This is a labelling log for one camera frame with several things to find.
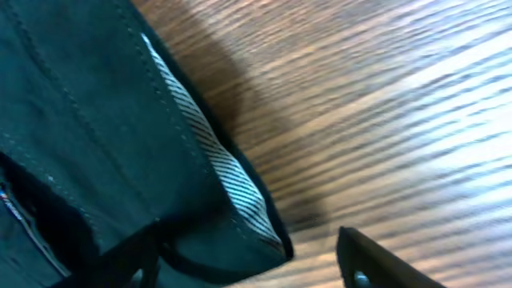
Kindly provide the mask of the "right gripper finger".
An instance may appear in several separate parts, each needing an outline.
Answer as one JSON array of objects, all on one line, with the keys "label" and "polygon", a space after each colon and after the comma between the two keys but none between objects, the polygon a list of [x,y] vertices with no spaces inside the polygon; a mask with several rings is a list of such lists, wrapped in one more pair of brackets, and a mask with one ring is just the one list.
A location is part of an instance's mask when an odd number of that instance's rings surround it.
[{"label": "right gripper finger", "polygon": [[352,227],[340,227],[338,266],[346,288],[445,288]]}]

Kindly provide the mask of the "black shorts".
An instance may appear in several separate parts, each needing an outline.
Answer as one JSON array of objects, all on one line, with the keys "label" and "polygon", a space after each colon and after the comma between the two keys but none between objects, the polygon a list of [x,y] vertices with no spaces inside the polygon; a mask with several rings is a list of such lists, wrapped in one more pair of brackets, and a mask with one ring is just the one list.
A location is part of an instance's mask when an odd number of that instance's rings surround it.
[{"label": "black shorts", "polygon": [[2,2],[2,286],[224,287],[293,256],[132,2]]}]

